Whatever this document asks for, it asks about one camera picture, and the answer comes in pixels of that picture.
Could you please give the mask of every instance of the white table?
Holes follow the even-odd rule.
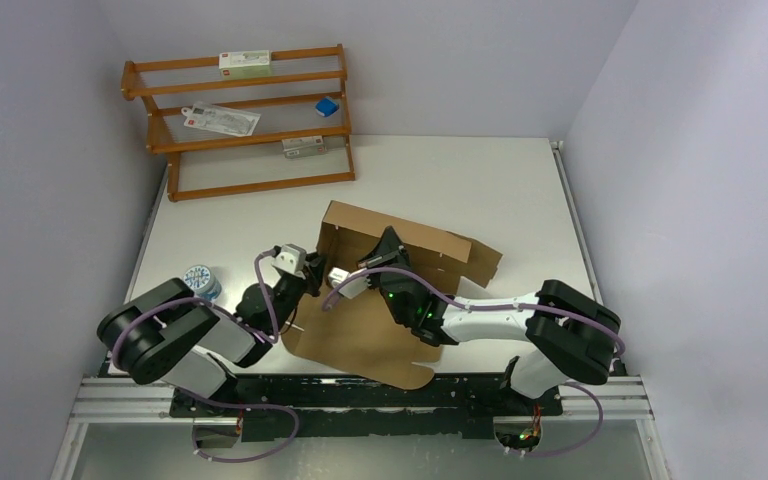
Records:
[[[476,238],[504,256],[488,292],[510,297],[556,278],[593,290],[555,158],[546,139],[353,136],[358,179],[312,187],[170,202],[165,195],[138,262],[132,296],[208,265],[223,286],[218,303],[233,311],[256,281],[253,259],[274,245],[313,249],[331,200]],[[196,181],[239,183],[239,163],[188,165]],[[264,263],[267,282],[278,274]],[[500,372],[533,348],[518,341],[477,340],[444,347],[439,373]],[[295,357],[279,344],[246,373],[340,373]]]

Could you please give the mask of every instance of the tin can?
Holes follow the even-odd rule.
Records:
[[[222,293],[222,284],[204,265],[195,265],[190,267],[184,273],[184,283],[196,294],[209,302],[216,300],[216,297]]]

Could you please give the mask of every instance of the gray wall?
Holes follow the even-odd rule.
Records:
[[[355,133],[553,139],[636,3],[102,0],[135,61],[343,43]]]
[[[95,2],[0,0],[0,479],[50,475],[159,181],[125,58]]]
[[[675,478],[768,478],[768,2],[642,0],[565,156]]]

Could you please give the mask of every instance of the blue cube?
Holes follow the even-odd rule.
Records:
[[[323,117],[331,116],[334,112],[340,109],[340,105],[334,101],[331,97],[325,97],[316,104],[316,113]]]

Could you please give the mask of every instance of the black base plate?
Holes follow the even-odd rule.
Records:
[[[502,374],[438,374],[418,390],[401,390],[346,375],[240,375],[238,391],[248,403],[292,406],[301,419],[299,437],[435,435],[460,433],[467,439],[495,438],[493,417],[530,417],[534,401],[500,389]],[[543,416],[563,413],[558,389],[537,402]],[[340,412],[329,408],[349,408]],[[395,412],[378,409],[408,409]],[[430,409],[418,413],[410,409]],[[215,409],[175,390],[169,415],[174,418],[236,417],[238,410]],[[286,437],[289,415],[248,411],[242,441]]]

